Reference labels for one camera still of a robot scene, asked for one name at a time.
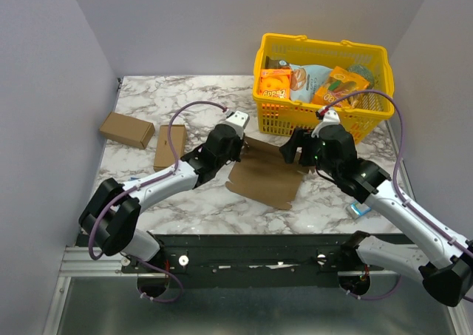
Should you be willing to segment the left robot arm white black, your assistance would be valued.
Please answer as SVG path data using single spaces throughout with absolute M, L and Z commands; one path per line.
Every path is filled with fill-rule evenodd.
M 155 204 L 212 180 L 228 162 L 239 161 L 245 126 L 217 124 L 205 143 L 148 177 L 127 183 L 113 178 L 103 181 L 78 220 L 89 235 L 89 247 L 97 246 L 107 256 L 122 252 L 138 258 L 146 271 L 158 271 L 164 261 L 160 243 L 151 233 L 137 229 L 138 217 Z

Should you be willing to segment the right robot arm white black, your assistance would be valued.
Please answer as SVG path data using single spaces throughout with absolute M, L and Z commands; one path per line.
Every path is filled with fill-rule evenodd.
M 383 215 L 414 244 L 395 245 L 358 233 L 358 241 L 340 251 L 345 268 L 369 264 L 395 271 L 421 282 L 432 298 L 449 307 L 464 299 L 472 288 L 472 241 L 409 199 L 378 164 L 360 158 L 342 125 L 315 132 L 296 128 L 279 151 L 286 163 L 325 172 L 343 193 Z

